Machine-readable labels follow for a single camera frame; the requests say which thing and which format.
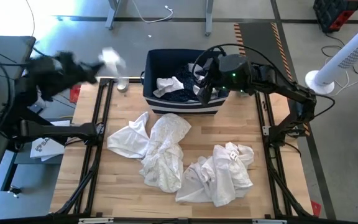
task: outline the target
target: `gray floor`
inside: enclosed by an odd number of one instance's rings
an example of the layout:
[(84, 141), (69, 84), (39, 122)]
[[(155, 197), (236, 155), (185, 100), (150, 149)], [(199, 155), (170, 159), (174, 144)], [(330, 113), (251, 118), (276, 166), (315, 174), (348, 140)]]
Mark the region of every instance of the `gray floor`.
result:
[[(35, 36), (39, 40), (37, 44), (39, 50), (46, 54), (53, 54), (58, 50), (71, 50), (78, 60), (92, 62), (97, 59), (103, 47), (114, 47), (127, 62), (126, 74), (128, 76), (140, 75), (144, 69), (147, 51), (150, 49), (205, 49), (214, 44), (235, 42), (231, 22), (214, 23), (213, 33), (208, 38), (204, 36), (204, 24), (200, 22), (155, 24), (117, 22), (114, 30), (107, 30), (103, 22), (57, 22), (49, 16), (106, 17), (107, 0), (67, 0), (64, 3), (57, 0), (29, 0), (29, 2), (35, 15)], [(175, 11), (175, 17), (204, 17), (204, 0), (149, 0), (147, 2), (137, 0), (136, 3), (145, 17), (166, 16), (167, 11), (163, 5), (172, 8)], [(54, 4), (64, 4), (64, 7), (52, 7)], [(312, 0), (277, 0), (282, 19), (314, 19), (312, 4)], [(21, 12), (24, 14), (27, 10), (25, 7), (27, 7), (25, 4), (20, 5)], [(138, 17), (131, 1), (125, 2), (122, 8), (124, 10), (118, 14), (118, 17)], [(215, 0), (213, 13), (214, 18), (274, 18), (270, 0), (259, 0), (257, 3), (255, 0)], [(32, 29), (32, 24), (29, 22), (30, 14), (25, 14), (23, 17), (10, 16), (5, 19), (17, 18), (15, 22), (23, 25), (16, 26), (15, 29), (0, 27), (0, 34), (28, 35)], [(358, 11), (351, 19), (358, 19)], [(303, 79), (308, 71), (317, 70), (324, 65), (326, 58), (320, 52), (320, 48), (324, 45), (337, 44), (337, 42), (325, 37), (317, 25), (284, 24), (283, 28), (296, 75), (300, 83), (304, 84)], [(346, 25), (335, 36), (347, 42), (357, 31), (358, 25)], [(237, 49), (229, 49), (230, 51), (236, 52)], [(109, 75), (109, 73), (104, 70), (100, 75)], [(349, 75), (351, 82), (358, 80), (358, 75), (352, 72), (349, 72)], [(345, 83), (345, 77), (344, 74), (338, 81)], [(67, 103), (61, 96), (57, 98)], [(358, 85), (344, 90), (335, 99), (336, 106), (312, 121), (311, 126), (336, 216), (340, 220), (358, 221)], [(328, 101), (319, 99), (316, 110), (321, 111), (328, 105)], [(47, 103), (47, 109), (42, 116), (56, 118), (71, 114), (73, 114), (73, 109), (54, 102)], [(311, 199), (322, 203), (307, 144), (302, 138), (299, 139), (298, 144), (303, 152), (303, 169)], [(0, 185), (10, 156), (7, 152), (0, 166)], [(48, 212), (57, 173), (57, 166), (19, 166), (13, 184), (25, 187), (24, 193), (16, 199), (7, 193), (0, 192), (0, 218), (45, 215)]]

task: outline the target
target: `white paper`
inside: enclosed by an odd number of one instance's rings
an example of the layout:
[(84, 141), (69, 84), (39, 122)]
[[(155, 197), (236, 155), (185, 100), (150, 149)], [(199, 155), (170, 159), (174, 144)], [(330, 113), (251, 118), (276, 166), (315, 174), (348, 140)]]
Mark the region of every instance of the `white paper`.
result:
[[(51, 122), (55, 126), (69, 126), (70, 121), (54, 121)], [(65, 152), (65, 146), (57, 143), (50, 138), (38, 138), (32, 142), (30, 158), (44, 158), (42, 161), (52, 158), (53, 156), (63, 154)]]

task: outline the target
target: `wooden table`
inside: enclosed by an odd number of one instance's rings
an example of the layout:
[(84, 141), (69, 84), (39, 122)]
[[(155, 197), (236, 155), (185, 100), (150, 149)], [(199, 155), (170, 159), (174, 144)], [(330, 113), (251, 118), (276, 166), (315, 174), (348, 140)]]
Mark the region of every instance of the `wooden table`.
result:
[[(97, 85), (81, 87), (73, 123), (91, 121), (97, 91)], [(275, 94), (270, 98), (275, 122), (279, 123), (289, 113), (287, 99)], [(184, 169), (192, 162), (196, 162), (199, 156), (211, 156), (215, 144), (225, 145), (231, 141), (234, 144), (250, 146), (255, 152), (254, 163), (248, 168), (254, 186), (244, 198), (235, 199), (228, 205), (218, 208), (212, 203), (176, 203), (175, 194), (168, 194), (144, 184), (144, 178), (139, 174), (142, 168), (139, 161), (107, 150), (106, 138), (127, 126), (128, 121), (135, 121), (144, 111), (148, 111), (150, 115), (146, 127), (150, 134), (151, 127), (159, 116), (153, 114), (142, 97), (142, 85), (130, 84), (127, 93), (119, 93), (114, 88), (93, 201), (93, 215), (96, 212), (103, 212), (104, 217), (263, 218), (265, 214), (273, 216), (254, 96), (239, 98), (232, 92), (215, 116), (184, 116), (192, 125), (189, 133), (180, 142), (185, 155)], [(296, 145), (294, 140), (287, 139), (287, 142)], [(304, 209), (311, 213), (299, 153), (290, 147), (282, 147), (281, 151), (288, 188)], [(50, 207), (51, 212), (61, 208), (77, 187), (84, 153), (85, 147), (81, 142), (66, 148)], [(281, 210), (284, 212), (282, 194), (278, 191)], [(88, 191), (85, 190), (81, 209), (85, 207), (87, 195)]]

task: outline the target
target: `white towel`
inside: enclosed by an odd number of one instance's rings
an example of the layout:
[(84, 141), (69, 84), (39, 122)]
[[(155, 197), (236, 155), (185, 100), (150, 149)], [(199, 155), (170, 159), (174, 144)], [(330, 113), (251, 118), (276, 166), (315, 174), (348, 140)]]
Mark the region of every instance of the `white towel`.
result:
[(146, 155), (146, 145), (149, 142), (145, 125), (149, 113), (145, 112), (136, 121), (118, 130), (107, 138), (107, 148), (126, 158), (140, 159)]
[(142, 160), (140, 174), (145, 184), (172, 193), (181, 187), (183, 152), (178, 142), (190, 130), (191, 125), (175, 114), (163, 115), (153, 126), (147, 153)]
[(157, 89), (153, 91), (153, 94), (160, 98), (166, 93), (184, 89), (183, 83), (179, 82), (176, 77), (172, 78), (158, 78)]
[(200, 157), (187, 168), (176, 201), (213, 202), (218, 207), (244, 197), (252, 187), (247, 167), (253, 160), (250, 147), (237, 147), (231, 142), (226, 147), (216, 145), (212, 157)]

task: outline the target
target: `blue laundry basket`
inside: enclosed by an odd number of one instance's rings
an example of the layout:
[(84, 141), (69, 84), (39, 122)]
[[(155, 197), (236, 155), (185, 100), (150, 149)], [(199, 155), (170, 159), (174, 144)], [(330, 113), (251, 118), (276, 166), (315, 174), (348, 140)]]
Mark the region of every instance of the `blue laundry basket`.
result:
[[(214, 115), (229, 96), (228, 91), (219, 91), (218, 97), (203, 106), (200, 102), (182, 103), (156, 98), (153, 91), (157, 89), (157, 78), (171, 78), (178, 68), (194, 63), (203, 50), (191, 49), (156, 49), (147, 54), (146, 68), (141, 77), (143, 97), (156, 114), (175, 113), (181, 115)], [(221, 52), (207, 52), (198, 65), (203, 66), (208, 58), (217, 57)]]

